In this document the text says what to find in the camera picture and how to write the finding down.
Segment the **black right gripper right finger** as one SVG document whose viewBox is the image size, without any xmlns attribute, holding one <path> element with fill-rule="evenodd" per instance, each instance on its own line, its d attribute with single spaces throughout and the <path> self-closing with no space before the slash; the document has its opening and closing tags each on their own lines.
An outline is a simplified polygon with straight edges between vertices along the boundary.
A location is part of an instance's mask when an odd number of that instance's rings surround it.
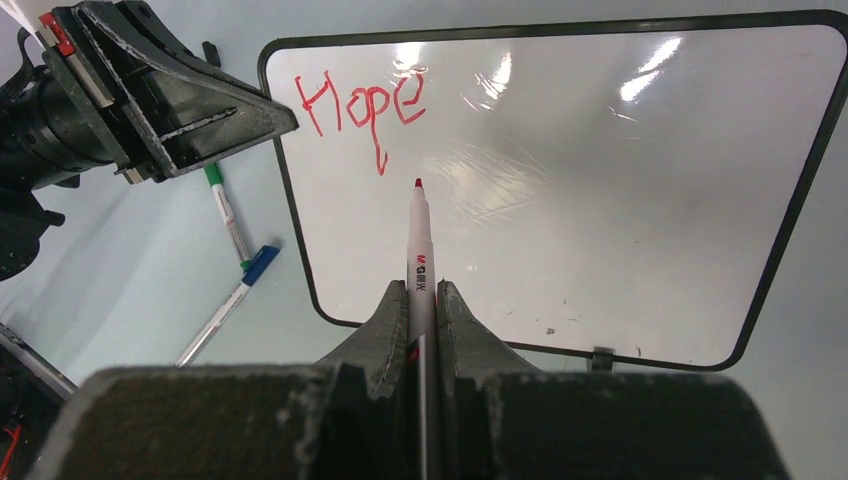
<svg viewBox="0 0 848 480">
<path fill-rule="evenodd" d="M 728 377 L 546 372 L 438 285 L 447 479 L 786 479 L 761 412 Z"/>
</svg>

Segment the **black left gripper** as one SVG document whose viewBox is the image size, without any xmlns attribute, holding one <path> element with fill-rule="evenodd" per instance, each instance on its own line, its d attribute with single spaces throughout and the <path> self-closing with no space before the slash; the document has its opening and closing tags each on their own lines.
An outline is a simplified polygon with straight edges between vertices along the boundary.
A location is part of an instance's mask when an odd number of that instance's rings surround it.
<svg viewBox="0 0 848 480">
<path fill-rule="evenodd" d="M 115 164 L 162 182 L 297 129 L 294 112 L 194 55 L 143 1 L 7 7 L 22 58 L 1 87 L 1 189 L 31 192 Z"/>
</svg>

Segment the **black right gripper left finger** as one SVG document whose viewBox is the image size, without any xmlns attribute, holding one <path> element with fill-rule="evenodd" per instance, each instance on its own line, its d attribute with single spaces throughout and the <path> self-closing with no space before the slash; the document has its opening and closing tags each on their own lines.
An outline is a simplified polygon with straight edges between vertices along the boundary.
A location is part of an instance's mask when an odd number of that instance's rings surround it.
<svg viewBox="0 0 848 480">
<path fill-rule="evenodd" d="M 404 479 L 405 285 L 312 364 L 115 367 L 61 409 L 32 479 Z"/>
</svg>

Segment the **red whiteboard marker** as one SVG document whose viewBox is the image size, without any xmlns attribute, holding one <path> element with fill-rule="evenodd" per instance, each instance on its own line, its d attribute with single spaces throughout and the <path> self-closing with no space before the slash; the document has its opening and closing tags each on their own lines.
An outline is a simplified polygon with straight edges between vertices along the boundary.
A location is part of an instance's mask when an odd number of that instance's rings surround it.
<svg viewBox="0 0 848 480">
<path fill-rule="evenodd" d="M 408 340 L 412 471 L 416 479 L 441 477 L 436 283 L 430 207 L 423 182 L 414 181 L 407 245 Z"/>
</svg>

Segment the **white whiteboard black frame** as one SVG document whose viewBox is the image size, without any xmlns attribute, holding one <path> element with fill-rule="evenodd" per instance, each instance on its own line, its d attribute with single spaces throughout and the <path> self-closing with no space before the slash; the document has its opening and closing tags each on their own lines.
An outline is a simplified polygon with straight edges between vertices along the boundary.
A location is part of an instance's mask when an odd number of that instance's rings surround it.
<svg viewBox="0 0 848 480">
<path fill-rule="evenodd" d="M 526 350 L 743 355 L 847 96 L 833 10 L 281 38 L 263 89 L 311 302 L 356 327 L 406 272 Z"/>
</svg>

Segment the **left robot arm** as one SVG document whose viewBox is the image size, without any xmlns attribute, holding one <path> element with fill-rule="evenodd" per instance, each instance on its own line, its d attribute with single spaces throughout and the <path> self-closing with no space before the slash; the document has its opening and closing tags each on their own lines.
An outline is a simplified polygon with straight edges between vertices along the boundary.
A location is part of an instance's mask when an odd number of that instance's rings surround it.
<svg viewBox="0 0 848 480">
<path fill-rule="evenodd" d="M 28 268 L 64 223 L 35 191 L 114 166 L 163 182 L 294 131 L 294 112 L 195 56 L 143 1 L 43 13 L 43 61 L 1 88 L 1 276 Z"/>
</svg>

